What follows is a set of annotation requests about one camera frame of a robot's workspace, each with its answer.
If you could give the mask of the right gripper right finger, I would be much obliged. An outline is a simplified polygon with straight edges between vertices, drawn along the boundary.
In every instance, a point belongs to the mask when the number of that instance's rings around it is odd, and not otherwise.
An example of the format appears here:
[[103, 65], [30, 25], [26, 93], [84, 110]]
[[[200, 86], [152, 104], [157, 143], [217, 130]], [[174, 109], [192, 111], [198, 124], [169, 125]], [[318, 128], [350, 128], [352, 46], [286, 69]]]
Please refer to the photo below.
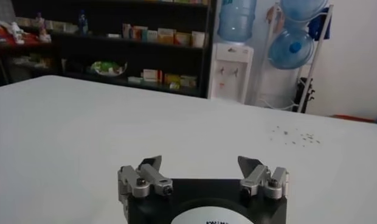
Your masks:
[[242, 191], [253, 197], [261, 192], [264, 197], [279, 200], [288, 198], [289, 172], [277, 167], [273, 172], [258, 159], [238, 157], [238, 165], [244, 178], [240, 181]]

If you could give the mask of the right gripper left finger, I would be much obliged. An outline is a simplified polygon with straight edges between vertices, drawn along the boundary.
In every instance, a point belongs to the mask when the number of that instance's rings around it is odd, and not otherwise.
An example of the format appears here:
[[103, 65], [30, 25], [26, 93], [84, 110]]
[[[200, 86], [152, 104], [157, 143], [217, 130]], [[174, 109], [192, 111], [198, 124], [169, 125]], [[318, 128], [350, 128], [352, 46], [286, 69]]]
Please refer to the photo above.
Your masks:
[[145, 198], [153, 191], [155, 194], [168, 197], [173, 193], [173, 181], [159, 173], [162, 156], [145, 158], [135, 169], [133, 166], [122, 166], [117, 172], [119, 201], [130, 195]]

